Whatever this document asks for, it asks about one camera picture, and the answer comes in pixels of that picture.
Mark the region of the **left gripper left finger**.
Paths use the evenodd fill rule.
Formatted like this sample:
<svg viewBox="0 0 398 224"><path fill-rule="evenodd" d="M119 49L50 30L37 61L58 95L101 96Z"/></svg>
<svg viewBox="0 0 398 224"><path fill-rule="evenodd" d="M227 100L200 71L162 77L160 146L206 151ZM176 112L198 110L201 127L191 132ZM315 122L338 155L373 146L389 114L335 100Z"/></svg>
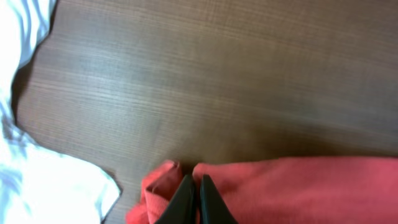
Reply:
<svg viewBox="0 0 398 224"><path fill-rule="evenodd" d="M164 213L155 224L195 224L196 198L193 177L185 175Z"/></svg>

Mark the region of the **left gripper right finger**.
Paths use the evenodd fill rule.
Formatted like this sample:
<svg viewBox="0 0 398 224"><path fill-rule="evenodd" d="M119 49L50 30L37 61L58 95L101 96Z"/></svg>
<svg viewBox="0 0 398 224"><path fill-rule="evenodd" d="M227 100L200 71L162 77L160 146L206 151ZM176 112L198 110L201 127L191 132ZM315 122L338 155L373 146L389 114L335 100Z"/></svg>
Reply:
<svg viewBox="0 0 398 224"><path fill-rule="evenodd" d="M201 223L237 224L209 175L200 184Z"/></svg>

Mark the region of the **red printed t-shirt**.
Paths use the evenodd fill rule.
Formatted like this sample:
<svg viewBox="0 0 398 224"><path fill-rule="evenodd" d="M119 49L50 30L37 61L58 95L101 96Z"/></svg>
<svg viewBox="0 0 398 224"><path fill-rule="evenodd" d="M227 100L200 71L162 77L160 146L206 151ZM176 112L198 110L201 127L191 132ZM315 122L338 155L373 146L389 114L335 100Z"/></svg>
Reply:
<svg viewBox="0 0 398 224"><path fill-rule="evenodd" d="M396 223L397 160L293 157L197 164L239 223Z"/></svg>

